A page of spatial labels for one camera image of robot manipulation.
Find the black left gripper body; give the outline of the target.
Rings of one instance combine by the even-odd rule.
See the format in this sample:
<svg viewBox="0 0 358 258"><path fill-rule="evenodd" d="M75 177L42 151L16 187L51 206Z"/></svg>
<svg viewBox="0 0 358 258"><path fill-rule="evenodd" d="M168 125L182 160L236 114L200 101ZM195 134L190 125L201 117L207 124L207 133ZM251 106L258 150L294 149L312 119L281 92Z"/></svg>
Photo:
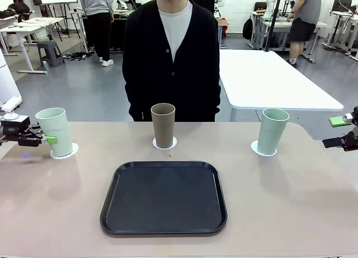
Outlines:
<svg viewBox="0 0 358 258"><path fill-rule="evenodd" d="M26 115L20 115L17 119L1 120L1 142L18 142L25 139L27 130L30 126L30 118Z"/></svg>

